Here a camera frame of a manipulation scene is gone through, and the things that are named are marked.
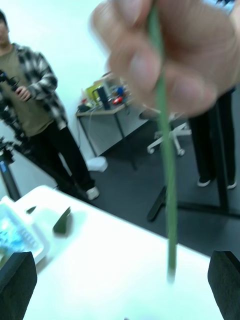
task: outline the man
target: man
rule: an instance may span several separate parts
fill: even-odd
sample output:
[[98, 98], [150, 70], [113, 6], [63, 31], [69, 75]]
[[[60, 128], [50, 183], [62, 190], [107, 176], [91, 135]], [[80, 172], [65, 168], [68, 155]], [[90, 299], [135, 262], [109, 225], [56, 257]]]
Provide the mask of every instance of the man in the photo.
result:
[[[0, 70], [17, 81], [18, 89], [0, 83], [0, 104], [14, 111], [25, 135], [32, 143], [37, 159], [49, 168], [59, 188], [68, 192], [77, 184], [89, 200], [99, 196], [86, 163], [70, 133], [64, 107], [55, 93], [57, 78], [41, 53], [11, 43], [6, 17], [0, 11]], [[63, 166], [62, 154], [71, 173]]]

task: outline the flannel shirt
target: flannel shirt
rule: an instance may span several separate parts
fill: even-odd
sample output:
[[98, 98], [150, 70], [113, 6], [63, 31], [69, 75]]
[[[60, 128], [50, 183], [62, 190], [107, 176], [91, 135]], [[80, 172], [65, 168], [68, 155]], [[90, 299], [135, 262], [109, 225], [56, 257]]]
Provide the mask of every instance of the flannel shirt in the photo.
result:
[[[27, 46], [21, 46], [16, 43], [13, 45], [16, 49], [24, 75], [30, 83], [27, 89], [30, 91], [32, 99], [41, 101], [42, 107], [49, 114], [50, 118], [56, 122], [59, 130], [64, 129], [68, 123], [67, 116], [62, 102], [55, 93], [58, 86], [58, 79], [49, 63], [41, 53], [34, 52]], [[14, 109], [5, 101], [0, 87], [0, 106], [1, 105], [8, 107], [11, 115], [19, 124]]]

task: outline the clutter on desk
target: clutter on desk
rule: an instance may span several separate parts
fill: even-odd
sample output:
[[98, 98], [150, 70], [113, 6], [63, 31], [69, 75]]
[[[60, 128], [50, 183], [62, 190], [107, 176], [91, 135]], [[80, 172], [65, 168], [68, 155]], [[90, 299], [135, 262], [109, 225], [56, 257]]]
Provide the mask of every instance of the clutter on desk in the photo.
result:
[[110, 110], [114, 106], [126, 103], [129, 96], [127, 83], [108, 72], [92, 86], [82, 90], [78, 111], [84, 113], [100, 108]]

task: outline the person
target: person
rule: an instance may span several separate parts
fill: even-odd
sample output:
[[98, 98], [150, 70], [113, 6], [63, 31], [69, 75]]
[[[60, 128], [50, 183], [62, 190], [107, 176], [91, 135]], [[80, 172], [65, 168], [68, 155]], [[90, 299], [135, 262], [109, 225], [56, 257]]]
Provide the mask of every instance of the person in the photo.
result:
[[[56, 94], [57, 78], [41, 53], [11, 43], [6, 17], [0, 11], [0, 70], [17, 82], [14, 92], [0, 83], [0, 104], [8, 105], [34, 147], [38, 161], [52, 173], [61, 191], [77, 184], [89, 200], [99, 196], [84, 158], [68, 129], [64, 107]], [[65, 169], [59, 154], [68, 165]]]
[[[164, 59], [144, 29], [153, 3]], [[169, 112], [188, 116], [204, 113], [240, 82], [240, 0], [230, 15], [200, 0], [108, 1], [94, 10], [92, 26], [110, 52], [110, 69], [151, 108], [163, 70]]]
[[[230, 0], [204, 0], [207, 4], [216, 5], [227, 13], [234, 7], [234, 1]], [[224, 156], [226, 163], [227, 188], [234, 189], [237, 186], [236, 180], [236, 159], [235, 159], [235, 131], [232, 113], [232, 93], [230, 90], [217, 100], [217, 108], [220, 116], [220, 126], [223, 138]], [[216, 166], [211, 139], [211, 128], [209, 112], [189, 119], [192, 131], [192, 140], [196, 156], [199, 180], [197, 185], [204, 188], [216, 178]]]

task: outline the white wall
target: white wall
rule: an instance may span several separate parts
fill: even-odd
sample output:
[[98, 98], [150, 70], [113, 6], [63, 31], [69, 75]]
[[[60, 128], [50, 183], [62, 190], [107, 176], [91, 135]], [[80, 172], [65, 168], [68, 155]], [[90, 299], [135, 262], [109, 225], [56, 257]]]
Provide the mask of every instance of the white wall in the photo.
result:
[[[69, 120], [69, 127], [78, 139], [75, 113], [81, 95], [81, 88], [87, 88], [106, 71], [107, 53], [92, 34], [89, 17], [100, 0], [10, 0], [1, 3], [6, 14], [12, 42], [27, 45], [41, 51], [55, 71], [59, 85], [57, 93], [63, 101]], [[129, 134], [143, 124], [138, 120], [139, 110], [132, 109], [130, 115], [120, 115], [124, 131]], [[111, 118], [94, 118], [90, 134], [99, 154], [121, 139], [116, 124]], [[10, 131], [0, 123], [0, 135], [10, 137]], [[86, 160], [93, 157], [92, 150], [81, 131], [81, 151]], [[39, 184], [53, 184], [52, 180], [25, 160], [16, 156], [12, 166], [22, 193]], [[33, 172], [23, 179], [24, 171]], [[5, 193], [0, 181], [0, 198]]]

